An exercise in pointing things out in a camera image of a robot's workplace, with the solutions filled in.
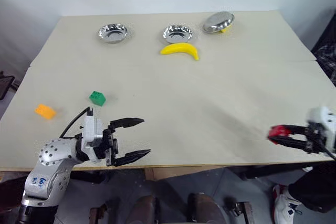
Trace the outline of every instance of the gray floor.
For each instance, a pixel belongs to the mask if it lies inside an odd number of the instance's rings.
[[[89,223],[91,207],[99,207],[106,201],[116,198],[120,199],[117,223],[124,223],[135,201],[149,194],[154,194],[160,199],[163,222],[183,222],[188,195],[198,192],[213,196],[220,206],[224,205],[225,197],[250,201],[255,223],[272,223],[273,184],[287,185],[303,174],[303,171],[296,171],[243,181],[231,170],[222,168],[149,182],[144,179],[142,170],[111,171],[108,173],[109,180],[100,185],[71,180],[59,206],[55,223]],[[336,210],[327,214],[313,212],[304,206],[299,206],[298,210],[303,214],[296,214],[294,223],[336,223]],[[109,217],[112,218],[106,215],[99,223],[108,223]],[[229,218],[225,214],[225,217],[228,224],[245,223],[242,216]]]

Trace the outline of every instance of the white sneaker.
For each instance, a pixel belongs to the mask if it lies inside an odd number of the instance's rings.
[[[288,192],[287,186],[276,185],[273,188],[274,209],[273,219],[275,224],[293,224],[294,213],[302,214],[296,210],[296,207],[301,204],[295,200]]]

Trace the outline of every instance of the white table surface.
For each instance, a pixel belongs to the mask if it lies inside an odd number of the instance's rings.
[[[277,11],[236,12],[224,34],[205,34],[210,13],[64,17],[32,62],[0,121],[0,169],[35,166],[40,147],[56,138],[93,105],[106,126],[123,117],[145,122],[118,129],[120,154],[152,152],[131,166],[242,165],[322,161],[266,140],[272,125],[305,125],[308,110],[336,111],[336,90]],[[123,23],[130,37],[105,44],[104,24]],[[199,61],[178,53],[160,55],[162,30],[188,25]],[[48,121],[38,104],[57,111]],[[79,133],[77,126],[69,135]],[[104,166],[85,162],[79,167]]]

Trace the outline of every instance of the green block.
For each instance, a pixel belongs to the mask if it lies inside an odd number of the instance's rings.
[[[90,100],[95,104],[95,105],[99,105],[99,106],[103,106],[103,104],[105,103],[106,99],[104,97],[104,95],[100,92],[94,91],[91,95],[90,95]]]

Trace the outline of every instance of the orange block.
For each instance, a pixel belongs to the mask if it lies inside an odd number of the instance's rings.
[[[46,119],[52,119],[54,115],[56,114],[55,110],[53,110],[51,107],[45,106],[43,104],[40,104],[36,109],[35,113],[43,116]]]

